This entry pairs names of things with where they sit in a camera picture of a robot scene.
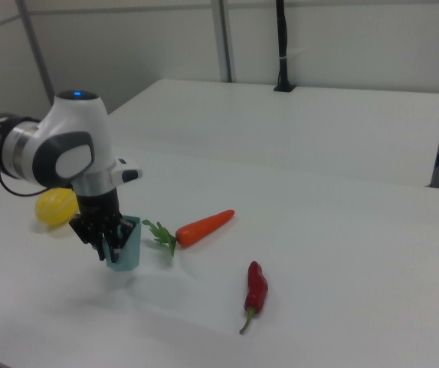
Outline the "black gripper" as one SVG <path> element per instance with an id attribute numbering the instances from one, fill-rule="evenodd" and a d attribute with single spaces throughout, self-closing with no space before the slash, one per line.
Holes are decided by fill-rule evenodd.
<path id="1" fill-rule="evenodd" d="M 96 196 L 77 195 L 77 204 L 80 212 L 70 220 L 71 228 L 84 244 L 95 246 L 101 261 L 106 260 L 106 240 L 111 245 L 111 261 L 117 263 L 135 226 L 121 214 L 117 190 Z"/>

